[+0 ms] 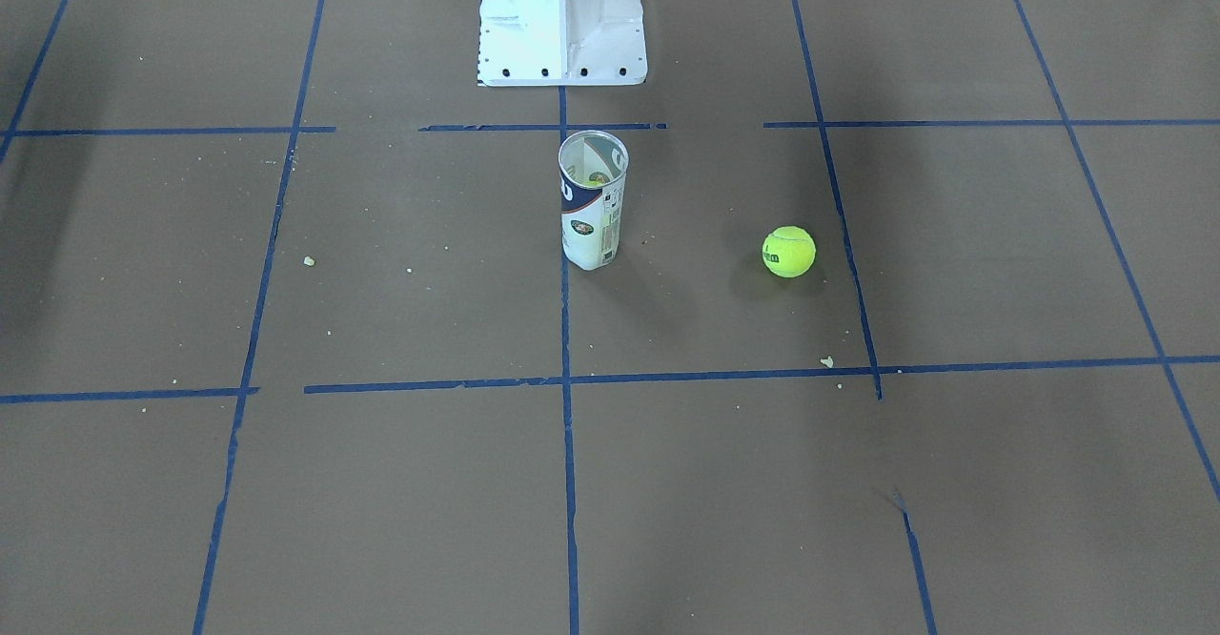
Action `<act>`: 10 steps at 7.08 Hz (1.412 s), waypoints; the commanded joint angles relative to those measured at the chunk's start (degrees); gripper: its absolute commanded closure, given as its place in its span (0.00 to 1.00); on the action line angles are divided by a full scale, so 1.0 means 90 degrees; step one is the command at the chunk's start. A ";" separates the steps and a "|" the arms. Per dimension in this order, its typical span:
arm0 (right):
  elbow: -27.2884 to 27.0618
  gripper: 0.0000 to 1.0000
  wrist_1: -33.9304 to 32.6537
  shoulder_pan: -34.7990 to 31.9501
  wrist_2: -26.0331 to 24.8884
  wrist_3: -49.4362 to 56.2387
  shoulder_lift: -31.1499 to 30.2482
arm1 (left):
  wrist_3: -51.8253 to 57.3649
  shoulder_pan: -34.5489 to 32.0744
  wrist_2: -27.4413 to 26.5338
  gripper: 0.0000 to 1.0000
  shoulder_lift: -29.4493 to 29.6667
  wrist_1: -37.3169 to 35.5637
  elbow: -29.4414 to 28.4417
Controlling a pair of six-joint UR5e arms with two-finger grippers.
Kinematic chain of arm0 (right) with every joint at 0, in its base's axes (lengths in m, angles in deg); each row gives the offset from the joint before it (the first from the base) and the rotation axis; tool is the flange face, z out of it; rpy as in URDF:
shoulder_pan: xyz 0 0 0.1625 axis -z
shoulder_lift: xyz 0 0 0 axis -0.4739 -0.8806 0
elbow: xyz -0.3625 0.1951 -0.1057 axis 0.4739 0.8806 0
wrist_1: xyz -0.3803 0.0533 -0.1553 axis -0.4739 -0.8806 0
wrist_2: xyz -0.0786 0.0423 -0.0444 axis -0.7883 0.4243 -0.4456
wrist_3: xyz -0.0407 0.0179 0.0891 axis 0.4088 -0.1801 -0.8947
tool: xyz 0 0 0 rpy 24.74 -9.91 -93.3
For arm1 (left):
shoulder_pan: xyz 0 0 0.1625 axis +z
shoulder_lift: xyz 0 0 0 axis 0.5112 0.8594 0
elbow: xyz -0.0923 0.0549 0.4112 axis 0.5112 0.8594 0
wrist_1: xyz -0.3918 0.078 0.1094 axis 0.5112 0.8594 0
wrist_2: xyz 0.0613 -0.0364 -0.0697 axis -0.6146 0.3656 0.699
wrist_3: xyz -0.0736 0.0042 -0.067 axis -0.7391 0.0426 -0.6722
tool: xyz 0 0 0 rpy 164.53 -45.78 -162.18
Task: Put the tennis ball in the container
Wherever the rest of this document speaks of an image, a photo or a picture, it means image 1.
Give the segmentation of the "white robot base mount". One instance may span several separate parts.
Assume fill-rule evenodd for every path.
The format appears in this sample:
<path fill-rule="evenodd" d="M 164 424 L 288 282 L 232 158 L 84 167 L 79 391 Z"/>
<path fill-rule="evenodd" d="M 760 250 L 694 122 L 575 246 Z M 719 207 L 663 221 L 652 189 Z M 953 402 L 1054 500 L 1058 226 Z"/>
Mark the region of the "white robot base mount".
<path fill-rule="evenodd" d="M 477 83 L 508 87 L 640 85 L 643 0 L 479 0 Z"/>

